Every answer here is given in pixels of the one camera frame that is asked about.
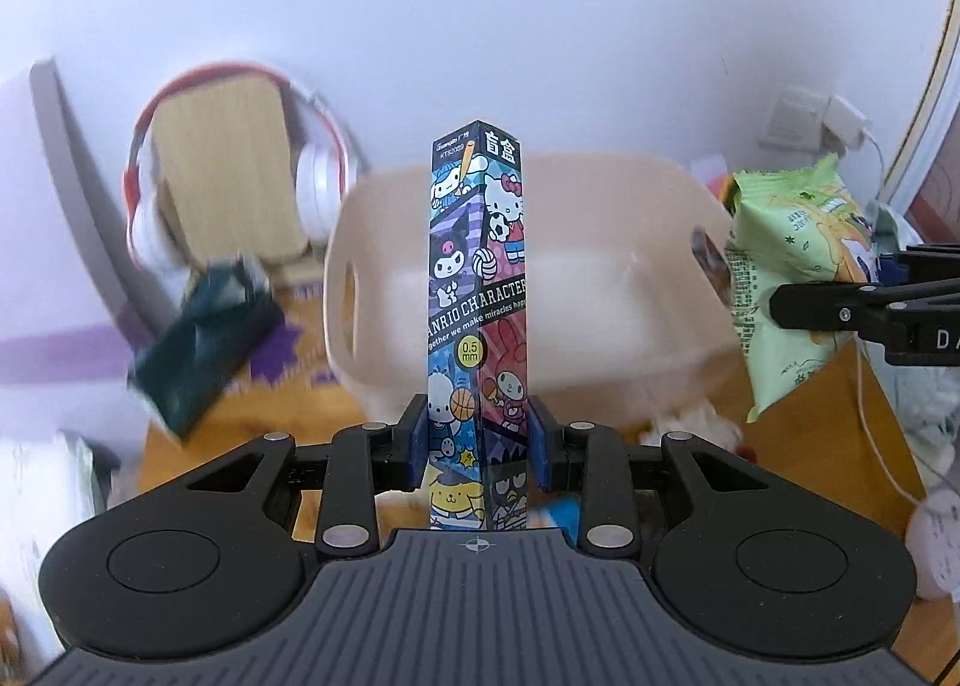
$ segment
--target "yellow circle label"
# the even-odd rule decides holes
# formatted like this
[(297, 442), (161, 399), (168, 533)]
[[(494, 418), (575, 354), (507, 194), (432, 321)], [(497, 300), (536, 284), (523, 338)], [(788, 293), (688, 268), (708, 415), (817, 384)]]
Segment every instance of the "yellow circle label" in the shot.
[(478, 336), (467, 335), (457, 343), (457, 363), (464, 369), (472, 369), (483, 362), (485, 348)]

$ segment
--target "basketball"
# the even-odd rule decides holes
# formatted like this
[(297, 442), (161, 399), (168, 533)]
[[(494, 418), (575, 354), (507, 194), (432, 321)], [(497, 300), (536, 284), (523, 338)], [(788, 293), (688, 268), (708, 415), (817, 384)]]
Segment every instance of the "basketball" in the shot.
[(473, 394), (470, 389), (456, 389), (450, 396), (450, 413), (458, 421), (469, 421), (476, 410)]

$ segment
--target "white headphone ear cup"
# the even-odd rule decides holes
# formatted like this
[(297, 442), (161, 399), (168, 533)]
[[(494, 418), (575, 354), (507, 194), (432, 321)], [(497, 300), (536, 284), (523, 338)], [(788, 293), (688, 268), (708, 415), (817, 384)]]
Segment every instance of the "white headphone ear cup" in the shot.
[(296, 208), (311, 245), (326, 245), (340, 213), (340, 165), (336, 155), (306, 143), (296, 160)]
[(155, 191), (144, 196), (136, 213), (133, 213), (131, 245), (140, 264), (146, 269), (170, 272), (186, 266), (184, 253), (167, 231)]

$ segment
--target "silver screw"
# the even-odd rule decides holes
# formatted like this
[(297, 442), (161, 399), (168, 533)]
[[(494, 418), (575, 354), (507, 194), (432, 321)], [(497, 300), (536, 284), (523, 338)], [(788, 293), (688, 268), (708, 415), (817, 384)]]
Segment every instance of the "silver screw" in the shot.
[(370, 539), (370, 533), (356, 523), (338, 523), (323, 533), (323, 542), (330, 547), (357, 547)]
[(634, 533), (618, 523), (602, 523), (587, 532), (587, 540), (596, 547), (624, 547), (634, 541)]

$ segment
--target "green snack bag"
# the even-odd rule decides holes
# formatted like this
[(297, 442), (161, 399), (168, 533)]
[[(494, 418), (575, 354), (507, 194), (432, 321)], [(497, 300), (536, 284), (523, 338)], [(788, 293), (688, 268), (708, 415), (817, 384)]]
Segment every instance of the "green snack bag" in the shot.
[(811, 169), (733, 175), (727, 261), (731, 313), (754, 389), (752, 423), (822, 367), (846, 333), (782, 329), (767, 303), (778, 285), (877, 280), (870, 225), (827, 156)]

